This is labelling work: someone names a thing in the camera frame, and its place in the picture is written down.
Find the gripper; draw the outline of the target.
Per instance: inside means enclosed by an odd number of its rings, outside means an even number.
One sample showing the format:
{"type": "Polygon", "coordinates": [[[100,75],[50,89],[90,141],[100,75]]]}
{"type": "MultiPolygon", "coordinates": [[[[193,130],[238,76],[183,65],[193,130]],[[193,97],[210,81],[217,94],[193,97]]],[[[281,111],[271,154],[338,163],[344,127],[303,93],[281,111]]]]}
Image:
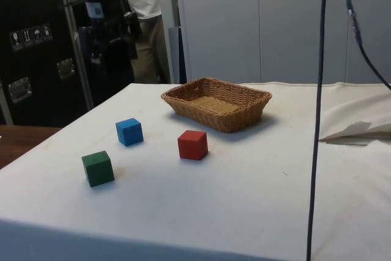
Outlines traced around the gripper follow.
{"type": "Polygon", "coordinates": [[[91,18],[90,20],[92,48],[107,48],[109,45],[126,43],[130,59],[137,59],[136,43],[142,36],[142,31],[135,12],[126,12],[124,17],[120,18],[91,18]]]}

